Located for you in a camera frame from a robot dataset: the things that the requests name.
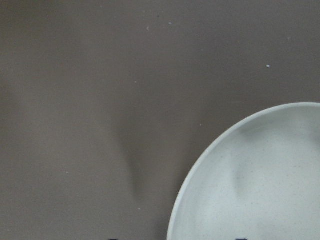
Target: gray surface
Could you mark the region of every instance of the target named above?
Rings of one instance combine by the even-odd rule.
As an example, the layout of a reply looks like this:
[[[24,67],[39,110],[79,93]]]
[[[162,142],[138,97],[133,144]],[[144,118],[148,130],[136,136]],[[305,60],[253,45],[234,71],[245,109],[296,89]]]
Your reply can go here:
[[[268,107],[320,102],[319,12],[0,1],[0,239],[165,239],[215,138]]]

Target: gray table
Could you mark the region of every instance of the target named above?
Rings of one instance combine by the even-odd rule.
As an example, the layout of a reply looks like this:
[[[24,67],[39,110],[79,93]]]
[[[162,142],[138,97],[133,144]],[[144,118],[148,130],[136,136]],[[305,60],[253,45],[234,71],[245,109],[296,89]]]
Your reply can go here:
[[[1,1],[0,239],[164,240],[221,133],[320,102],[319,12],[316,0]]]

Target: plate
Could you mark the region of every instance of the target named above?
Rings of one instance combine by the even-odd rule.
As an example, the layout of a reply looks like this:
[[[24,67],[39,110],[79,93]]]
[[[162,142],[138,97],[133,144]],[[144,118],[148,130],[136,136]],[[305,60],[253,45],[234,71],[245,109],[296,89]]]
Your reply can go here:
[[[320,237],[320,103],[291,103],[231,127],[176,199],[167,240]]]

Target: plate rim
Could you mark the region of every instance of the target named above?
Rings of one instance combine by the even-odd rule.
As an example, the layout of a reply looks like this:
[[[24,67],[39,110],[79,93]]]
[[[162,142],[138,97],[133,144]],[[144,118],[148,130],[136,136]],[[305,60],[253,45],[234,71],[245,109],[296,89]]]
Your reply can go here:
[[[195,174],[195,172],[197,171],[198,167],[201,165],[201,163],[207,158],[207,156],[209,155],[209,153],[211,153],[211,151],[214,150],[214,148],[219,145],[219,143],[221,143],[225,138],[227,138],[231,133],[233,133],[235,130],[241,128],[242,126],[248,124],[249,122],[260,118],[264,115],[268,115],[270,113],[274,113],[274,112],[278,112],[278,111],[282,111],[282,110],[286,110],[286,109],[290,109],[290,108],[301,108],[301,107],[320,107],[320,103],[319,102],[294,102],[294,103],[287,103],[287,104],[282,104],[282,105],[277,105],[277,106],[273,106],[270,108],[267,108],[265,110],[261,110],[258,111],[246,118],[244,118],[243,120],[237,122],[236,124],[234,124],[233,126],[231,126],[230,128],[228,128],[224,133],[222,133],[218,138],[216,138],[206,149],[205,151],[200,155],[200,157],[195,161],[194,165],[192,166],[192,168],[190,169],[189,173],[187,174],[186,178],[184,179],[181,188],[177,194],[176,200],[174,202],[173,205],[173,209],[171,212],[171,216],[170,216],[170,220],[169,220],[169,225],[168,225],[168,230],[167,230],[167,236],[166,239],[167,240],[171,240],[172,239],[172,234],[173,234],[173,230],[174,230],[174,225],[175,225],[175,220],[176,220],[176,216],[177,216],[177,212],[178,212],[178,208],[180,206],[180,203],[182,201],[182,198],[184,196],[184,193],[186,191],[187,186],[189,185],[193,175]]]

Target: white plate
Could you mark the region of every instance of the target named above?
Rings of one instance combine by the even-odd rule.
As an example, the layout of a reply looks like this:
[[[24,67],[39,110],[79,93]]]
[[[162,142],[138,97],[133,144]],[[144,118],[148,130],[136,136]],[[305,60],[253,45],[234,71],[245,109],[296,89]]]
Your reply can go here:
[[[168,240],[320,237],[320,103],[237,123],[201,155],[176,199]]]

